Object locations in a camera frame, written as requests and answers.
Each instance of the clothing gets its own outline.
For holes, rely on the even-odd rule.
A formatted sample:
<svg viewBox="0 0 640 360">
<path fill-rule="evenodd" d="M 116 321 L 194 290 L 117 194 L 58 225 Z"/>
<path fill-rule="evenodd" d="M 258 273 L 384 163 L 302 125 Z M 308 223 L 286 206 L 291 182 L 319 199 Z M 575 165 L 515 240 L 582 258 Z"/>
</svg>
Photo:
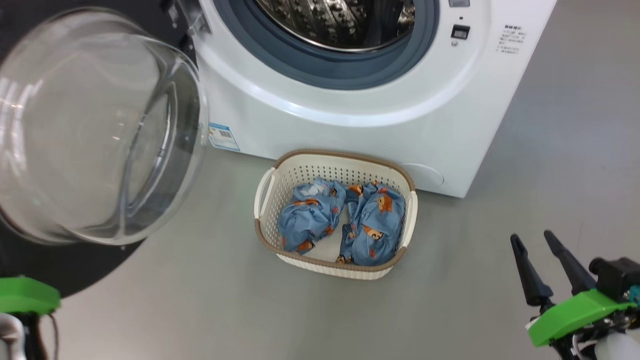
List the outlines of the clothing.
<svg viewBox="0 0 640 360">
<path fill-rule="evenodd" d="M 316 178 L 313 184 L 295 187 L 291 203 L 278 219 L 285 251 L 304 254 L 315 241 L 333 233 L 346 200 L 346 187 L 338 181 Z"/>
<path fill-rule="evenodd" d="M 350 186 L 346 196 L 350 224 L 342 226 L 337 262 L 382 265 L 397 249 L 404 217 L 404 198 L 381 183 Z"/>
</svg>

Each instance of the transparent glass door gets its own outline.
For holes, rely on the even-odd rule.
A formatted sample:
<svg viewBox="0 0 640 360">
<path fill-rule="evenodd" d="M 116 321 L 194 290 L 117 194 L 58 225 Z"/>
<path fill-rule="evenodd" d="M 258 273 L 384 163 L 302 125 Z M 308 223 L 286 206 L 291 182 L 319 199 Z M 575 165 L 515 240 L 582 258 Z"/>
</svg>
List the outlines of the transparent glass door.
<svg viewBox="0 0 640 360">
<path fill-rule="evenodd" d="M 43 243 L 141 240 L 188 192 L 207 117 L 193 62 L 124 16 L 41 24 L 0 63 L 2 220 Z"/>
</svg>

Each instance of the stainless steel drum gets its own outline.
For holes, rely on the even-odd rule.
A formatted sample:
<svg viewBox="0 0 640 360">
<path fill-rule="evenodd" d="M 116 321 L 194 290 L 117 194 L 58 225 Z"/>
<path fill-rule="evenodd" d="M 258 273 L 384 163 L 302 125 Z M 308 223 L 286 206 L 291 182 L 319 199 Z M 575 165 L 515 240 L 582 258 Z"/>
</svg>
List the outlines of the stainless steel drum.
<svg viewBox="0 0 640 360">
<path fill-rule="evenodd" d="M 413 29 L 410 0 L 255 0 L 281 28 L 304 42 L 340 52 L 393 44 Z"/>
</svg>

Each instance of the brown basket rim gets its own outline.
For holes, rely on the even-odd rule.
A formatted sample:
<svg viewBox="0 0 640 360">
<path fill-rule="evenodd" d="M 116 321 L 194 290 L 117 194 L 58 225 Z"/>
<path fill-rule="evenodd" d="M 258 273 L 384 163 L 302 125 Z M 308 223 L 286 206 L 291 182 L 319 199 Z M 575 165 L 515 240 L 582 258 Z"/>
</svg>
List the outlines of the brown basket rim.
<svg viewBox="0 0 640 360">
<path fill-rule="evenodd" d="M 280 159 L 276 161 L 273 167 L 277 169 L 280 165 L 282 165 L 282 163 L 284 163 L 284 161 L 297 155 L 335 156 L 338 158 L 354 159 L 354 160 L 366 161 L 369 163 L 386 166 L 388 168 L 391 168 L 392 170 L 399 172 L 406 179 L 406 182 L 409 184 L 409 189 L 412 192 L 415 192 L 415 184 L 413 183 L 413 179 L 405 169 L 401 168 L 399 165 L 392 163 L 390 161 L 379 159 L 379 158 L 373 158 L 371 156 L 360 155 L 360 154 L 351 154 L 348 152 L 321 150 L 321 149 L 300 149 L 300 150 L 295 150 L 295 151 L 288 152 L 287 154 L 284 154 Z M 258 234 L 258 239 L 260 239 L 260 242 L 267 249 L 269 249 L 272 252 L 275 252 L 278 255 L 285 256 L 287 258 L 302 261 L 304 263 L 308 263 L 312 265 L 319 265 L 319 266 L 324 266 L 327 268 L 335 268 L 339 270 L 349 270 L 349 271 L 357 271 L 357 272 L 380 272 L 380 271 L 392 268 L 395 264 L 397 264 L 398 261 L 400 261 L 400 259 L 402 259 L 402 257 L 404 256 L 404 253 L 406 252 L 406 246 L 403 246 L 400 249 L 398 249 L 398 251 L 396 251 L 395 256 L 391 260 L 378 266 L 338 264 L 338 263 L 332 263 L 330 261 L 309 258 L 306 256 L 302 256 L 300 254 L 297 254 L 295 252 L 288 252 L 288 251 L 278 249 L 277 247 L 270 244 L 267 241 L 267 239 L 264 237 L 262 233 L 262 228 L 260 227 L 260 219 L 255 219 L 255 232 Z"/>
</svg>

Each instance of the teal connector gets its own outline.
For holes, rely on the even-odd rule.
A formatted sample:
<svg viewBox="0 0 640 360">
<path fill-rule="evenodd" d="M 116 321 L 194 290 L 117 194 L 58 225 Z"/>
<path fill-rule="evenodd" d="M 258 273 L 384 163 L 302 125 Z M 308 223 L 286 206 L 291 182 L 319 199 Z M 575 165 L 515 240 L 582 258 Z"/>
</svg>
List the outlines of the teal connector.
<svg viewBox="0 0 640 360">
<path fill-rule="evenodd" d="M 629 288 L 629 301 L 640 306 L 640 285 L 633 285 Z"/>
</svg>

